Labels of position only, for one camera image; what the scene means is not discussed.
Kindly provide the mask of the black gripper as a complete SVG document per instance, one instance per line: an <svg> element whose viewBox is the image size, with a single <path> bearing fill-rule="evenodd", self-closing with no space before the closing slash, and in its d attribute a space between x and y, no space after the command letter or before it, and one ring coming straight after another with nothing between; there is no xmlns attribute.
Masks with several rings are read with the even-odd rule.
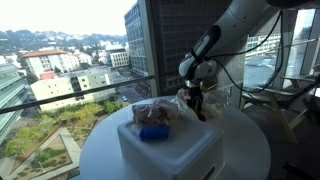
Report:
<svg viewBox="0 0 320 180"><path fill-rule="evenodd" d="M186 86L188 87L188 95L190 98L187 100L187 105L199 115L202 111L203 103L203 92L199 84L192 83L191 81L186 81Z"/></svg>

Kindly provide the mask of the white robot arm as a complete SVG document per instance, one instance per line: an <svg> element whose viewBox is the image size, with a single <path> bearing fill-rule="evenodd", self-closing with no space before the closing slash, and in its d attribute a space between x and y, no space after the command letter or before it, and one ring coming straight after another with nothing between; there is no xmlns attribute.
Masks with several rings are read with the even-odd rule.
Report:
<svg viewBox="0 0 320 180"><path fill-rule="evenodd" d="M202 35L179 64L190 98L187 105L201 112L203 101L200 83L216 71L216 63L208 57L211 50L244 38L274 9L315 9L320 0L232 0L223 15Z"/></svg>

